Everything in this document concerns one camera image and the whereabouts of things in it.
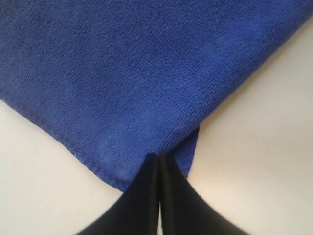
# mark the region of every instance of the blue microfiber towel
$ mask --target blue microfiber towel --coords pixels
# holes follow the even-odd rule
[[[125,190],[313,13],[313,0],[1,0],[0,98]]]

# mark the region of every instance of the towel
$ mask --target towel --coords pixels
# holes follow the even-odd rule
[[[313,0],[1,0],[0,98],[122,191],[148,152],[177,149],[187,176],[199,124],[312,13]]]

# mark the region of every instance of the microfiber cloth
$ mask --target microfiber cloth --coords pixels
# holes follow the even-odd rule
[[[313,0],[1,0],[0,98],[125,190],[313,13]]]

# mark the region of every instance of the blue fabric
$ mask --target blue fabric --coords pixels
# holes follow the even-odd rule
[[[124,190],[313,13],[313,0],[1,0],[0,97]]]

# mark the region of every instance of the white surface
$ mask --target white surface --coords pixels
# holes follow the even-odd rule
[[[313,234],[313,19],[201,126],[189,181],[252,235]],[[121,195],[0,102],[0,234],[70,235]]]

